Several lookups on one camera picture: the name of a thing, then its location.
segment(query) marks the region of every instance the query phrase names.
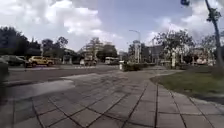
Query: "sky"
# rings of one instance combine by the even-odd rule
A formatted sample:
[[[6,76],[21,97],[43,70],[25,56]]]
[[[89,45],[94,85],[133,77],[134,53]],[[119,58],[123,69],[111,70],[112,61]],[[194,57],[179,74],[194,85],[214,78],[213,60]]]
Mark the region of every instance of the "sky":
[[[68,39],[67,48],[78,51],[92,37],[112,42],[118,51],[140,39],[146,45],[159,32],[187,30],[199,42],[214,33],[206,22],[204,0],[191,0],[189,7],[180,0],[0,0],[0,26],[12,26],[29,40]],[[224,15],[224,0],[209,0]],[[219,28],[224,30],[224,19]]]

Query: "grass lawn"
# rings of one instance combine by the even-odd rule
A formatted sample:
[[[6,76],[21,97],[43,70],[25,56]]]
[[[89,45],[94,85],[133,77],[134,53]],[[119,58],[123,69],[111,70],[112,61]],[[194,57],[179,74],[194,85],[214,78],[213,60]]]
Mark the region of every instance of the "grass lawn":
[[[167,89],[187,95],[208,95],[224,93],[224,78],[214,77],[211,73],[184,71],[167,76],[152,78]]]

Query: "tree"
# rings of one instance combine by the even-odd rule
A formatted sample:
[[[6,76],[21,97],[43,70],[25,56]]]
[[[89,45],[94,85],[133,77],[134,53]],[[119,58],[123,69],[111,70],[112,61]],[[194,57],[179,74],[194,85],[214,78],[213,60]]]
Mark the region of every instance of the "tree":
[[[56,44],[59,44],[60,48],[65,48],[65,46],[68,44],[68,39],[64,37],[59,37]]]
[[[53,41],[51,39],[42,40],[43,56],[53,57]]]
[[[217,49],[217,66],[219,67],[219,71],[223,73],[223,59],[222,59],[222,49],[221,49],[221,43],[220,43],[220,33],[219,33],[219,28],[218,28],[218,20],[221,17],[220,12],[217,11],[217,9],[212,8],[208,2],[208,0],[205,0],[207,9],[208,9],[208,19],[207,21],[212,22],[214,29],[215,29],[215,40],[216,40],[216,49]],[[184,6],[189,6],[190,1],[189,0],[181,0],[181,4]]]
[[[212,51],[215,49],[215,36],[213,36],[213,35],[212,36],[206,36],[202,40],[200,45],[204,49],[204,52],[207,55],[207,57],[212,58]]]
[[[183,56],[183,51],[185,47],[193,46],[192,37],[187,34],[186,31],[168,31],[164,33],[159,33],[155,37],[158,44],[161,44],[164,49],[164,54],[169,54],[171,59],[173,52],[179,52]]]
[[[224,46],[222,46],[221,49],[222,49],[222,59],[224,60]],[[215,59],[217,59],[217,57],[218,57],[217,50],[214,51],[214,57],[215,57]]]
[[[135,46],[134,46],[134,44],[129,45],[128,58],[131,62],[135,62]]]
[[[32,41],[29,43],[28,50],[26,51],[27,56],[40,56],[41,51],[40,51],[40,44],[38,44],[37,41]]]
[[[28,50],[27,38],[13,27],[0,28],[0,50],[2,54],[24,55]]]
[[[114,45],[106,44],[101,51],[97,52],[96,56],[98,59],[104,62],[106,57],[116,58],[118,55]]]
[[[183,60],[187,63],[187,64],[190,64],[193,62],[193,57],[192,55],[188,54],[186,56],[183,57]]]

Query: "stone tile pavement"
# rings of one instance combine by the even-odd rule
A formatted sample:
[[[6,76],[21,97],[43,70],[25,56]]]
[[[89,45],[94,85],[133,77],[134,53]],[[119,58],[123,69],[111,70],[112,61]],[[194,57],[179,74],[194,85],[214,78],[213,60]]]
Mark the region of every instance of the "stone tile pavement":
[[[1,128],[223,128],[224,106],[115,73],[1,106]]]

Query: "asphalt road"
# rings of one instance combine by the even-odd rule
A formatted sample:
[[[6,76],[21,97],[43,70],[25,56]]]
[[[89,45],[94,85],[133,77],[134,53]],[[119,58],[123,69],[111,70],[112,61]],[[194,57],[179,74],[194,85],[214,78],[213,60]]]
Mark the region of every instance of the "asphalt road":
[[[7,79],[13,81],[47,81],[64,76],[81,75],[90,73],[105,73],[107,71],[118,70],[118,66],[97,66],[95,68],[66,68],[54,70],[28,70],[28,71],[10,71]]]

